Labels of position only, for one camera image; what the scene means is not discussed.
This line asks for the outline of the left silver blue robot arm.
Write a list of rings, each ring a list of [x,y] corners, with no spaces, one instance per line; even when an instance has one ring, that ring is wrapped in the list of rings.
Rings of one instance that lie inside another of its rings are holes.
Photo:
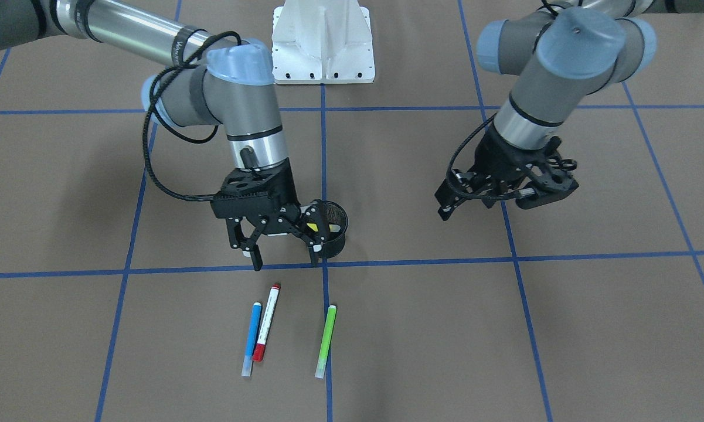
[[[557,2],[483,29],[478,64],[517,81],[499,110],[457,147],[459,154],[482,134],[473,164],[459,171],[451,157],[435,192],[441,219],[450,219],[468,200],[488,208],[514,200],[518,208],[532,209],[563,200],[579,187],[573,176],[577,163],[559,153],[556,131],[585,96],[650,64],[657,35],[637,18],[642,11],[635,1]]]

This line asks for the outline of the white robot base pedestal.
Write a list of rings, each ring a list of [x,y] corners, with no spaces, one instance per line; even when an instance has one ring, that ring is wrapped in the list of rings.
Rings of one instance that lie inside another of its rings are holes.
[[[271,35],[277,84],[370,84],[376,79],[370,11],[357,1],[286,1]]]

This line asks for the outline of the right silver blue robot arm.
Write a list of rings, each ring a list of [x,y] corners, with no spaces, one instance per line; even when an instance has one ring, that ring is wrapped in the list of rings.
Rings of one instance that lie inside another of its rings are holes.
[[[207,202],[226,222],[229,245],[263,266],[261,236],[290,234],[313,265],[344,247],[343,210],[322,200],[301,205],[294,184],[266,45],[239,33],[217,35],[121,1],[0,1],[0,51],[57,35],[116,46],[164,65],[142,88],[145,170],[165,194]],[[191,144],[226,132],[234,170],[215,194],[181,194],[154,173],[151,120]]]

